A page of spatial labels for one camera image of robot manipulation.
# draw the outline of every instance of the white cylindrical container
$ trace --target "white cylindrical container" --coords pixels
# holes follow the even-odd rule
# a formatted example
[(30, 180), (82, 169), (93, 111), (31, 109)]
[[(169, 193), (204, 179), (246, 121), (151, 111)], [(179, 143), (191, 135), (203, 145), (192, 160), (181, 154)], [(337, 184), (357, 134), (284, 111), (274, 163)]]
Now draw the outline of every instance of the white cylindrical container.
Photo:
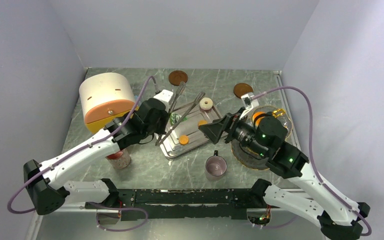
[(80, 85), (78, 92), (84, 123), (93, 133), (113, 118), (130, 111), (135, 104), (129, 81), (115, 72), (89, 77)]

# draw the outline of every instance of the silver tray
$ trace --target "silver tray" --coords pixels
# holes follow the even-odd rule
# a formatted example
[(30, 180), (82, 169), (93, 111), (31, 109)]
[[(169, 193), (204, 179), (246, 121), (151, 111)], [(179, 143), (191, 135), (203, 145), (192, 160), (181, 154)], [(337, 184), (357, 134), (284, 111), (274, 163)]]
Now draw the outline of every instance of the silver tray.
[[(186, 112), (186, 110), (192, 105), (188, 103), (183, 105), (173, 111), (173, 113), (182, 115)], [(214, 103), (210, 110), (204, 111), (200, 108), (198, 104), (194, 107), (190, 113), (186, 116), (186, 120), (181, 122), (164, 140), (160, 148), (164, 153), (164, 156), (167, 159), (176, 158), (182, 154), (192, 151), (193, 149), (202, 146), (203, 144), (208, 143), (210, 140), (204, 136), (204, 134), (198, 129), (198, 123), (201, 120), (207, 121), (207, 123), (212, 123), (213, 120), (221, 119), (223, 116), (216, 108), (216, 104)], [(168, 132), (171, 127), (170, 121), (168, 121), (167, 126), (165, 127), (165, 131)], [(189, 137), (189, 143), (186, 145), (181, 145), (179, 143), (179, 137), (182, 135), (186, 135)]]

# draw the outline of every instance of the orange plastic part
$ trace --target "orange plastic part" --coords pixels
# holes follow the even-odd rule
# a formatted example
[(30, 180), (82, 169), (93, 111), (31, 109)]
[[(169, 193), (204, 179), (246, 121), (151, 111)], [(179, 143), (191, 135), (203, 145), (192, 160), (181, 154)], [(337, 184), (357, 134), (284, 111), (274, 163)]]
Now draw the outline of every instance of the orange plastic part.
[(181, 136), (179, 137), (179, 143), (180, 143), (181, 145), (186, 145), (186, 144), (188, 144), (188, 143), (189, 143), (189, 137), (186, 136), (186, 135), (181, 135)]
[(198, 127), (201, 126), (201, 125), (204, 125), (204, 124), (207, 124), (208, 122), (205, 121), (205, 120), (201, 120), (198, 122)]
[[(254, 122), (254, 120), (256, 119), (256, 117), (258, 117), (259, 115), (261, 114), (265, 114), (265, 112), (263, 111), (258, 111), (256, 113), (254, 113), (254, 115), (252, 115), (252, 122)], [(257, 119), (257, 121), (255, 122), (255, 126), (258, 126), (260, 124), (260, 121), (261, 119), (263, 119), (264, 117), (260, 117)]]

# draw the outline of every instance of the tongs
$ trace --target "tongs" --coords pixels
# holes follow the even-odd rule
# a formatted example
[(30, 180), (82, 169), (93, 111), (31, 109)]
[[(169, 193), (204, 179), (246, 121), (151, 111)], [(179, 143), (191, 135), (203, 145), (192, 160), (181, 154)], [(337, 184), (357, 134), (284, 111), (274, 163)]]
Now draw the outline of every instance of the tongs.
[(168, 130), (168, 132), (164, 135), (164, 137), (162, 139), (156, 140), (155, 146), (160, 145), (162, 142), (164, 142), (164, 140), (166, 140), (170, 136), (170, 134), (173, 132), (173, 130), (176, 129), (176, 127), (183, 121), (183, 119), (186, 118), (186, 116), (192, 111), (192, 109), (194, 109), (198, 104), (200, 104), (200, 101), (204, 98), (204, 96), (205, 96), (205, 92), (202, 91), (202, 92), (198, 93), (198, 95), (195, 97), (195, 100), (193, 100), (192, 105), (181, 115), (181, 118), (179, 120), (177, 120), (173, 126), (170, 127), (170, 129)]
[(186, 83), (184, 81), (181, 81), (176, 92), (174, 93), (173, 102), (171, 103), (170, 108), (168, 109), (168, 117), (170, 117), (173, 110), (175, 109), (176, 103), (178, 102), (178, 99), (179, 99), (180, 95), (182, 95), (185, 88), (186, 88)]

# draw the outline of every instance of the white wall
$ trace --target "white wall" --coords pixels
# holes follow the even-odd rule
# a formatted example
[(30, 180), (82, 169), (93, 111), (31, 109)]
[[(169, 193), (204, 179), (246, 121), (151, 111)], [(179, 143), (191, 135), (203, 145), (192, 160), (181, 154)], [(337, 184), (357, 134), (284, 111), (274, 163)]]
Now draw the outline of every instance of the white wall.
[[(319, 171), (371, 206), (373, 234), (363, 239), (384, 239), (384, 0), (321, 0), (282, 79), (312, 100)], [(306, 104), (297, 93), (287, 97), (308, 152)]]
[[(24, 239), (31, 214), (7, 201), (23, 164), (61, 153), (85, 71), (46, 0), (0, 0), (0, 240)], [(32, 203), (23, 191), (14, 208)]]
[(280, 70), (319, 0), (51, 0), (87, 67)]

